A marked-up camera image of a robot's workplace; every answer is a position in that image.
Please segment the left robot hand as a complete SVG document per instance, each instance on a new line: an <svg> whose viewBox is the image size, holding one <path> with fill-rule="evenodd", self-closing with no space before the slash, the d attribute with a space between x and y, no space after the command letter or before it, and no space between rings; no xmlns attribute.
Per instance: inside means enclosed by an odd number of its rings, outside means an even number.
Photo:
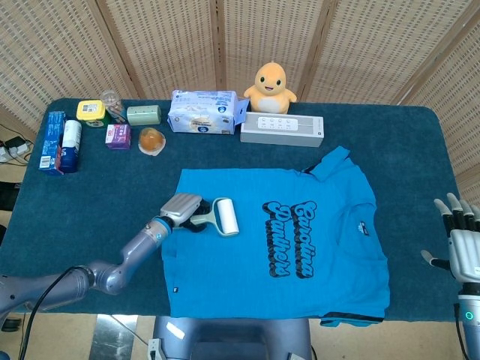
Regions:
<svg viewBox="0 0 480 360"><path fill-rule="evenodd" d="M206 223L194 223L191 218L207 215L211 210L210 203L200 195L192 193L176 193L160 209L160 218L165 220L170 228L184 228L192 233L202 232Z"/></svg>

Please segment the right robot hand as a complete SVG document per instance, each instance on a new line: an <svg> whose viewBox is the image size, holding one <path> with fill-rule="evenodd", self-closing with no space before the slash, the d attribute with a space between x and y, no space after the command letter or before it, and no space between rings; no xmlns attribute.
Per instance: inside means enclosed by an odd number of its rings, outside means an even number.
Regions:
<svg viewBox="0 0 480 360"><path fill-rule="evenodd" d="M448 259L433 256L421 250L421 256L430 266L449 271L462 284L479 283L479 207L447 193L449 205L435 199L441 214L448 245Z"/></svg>

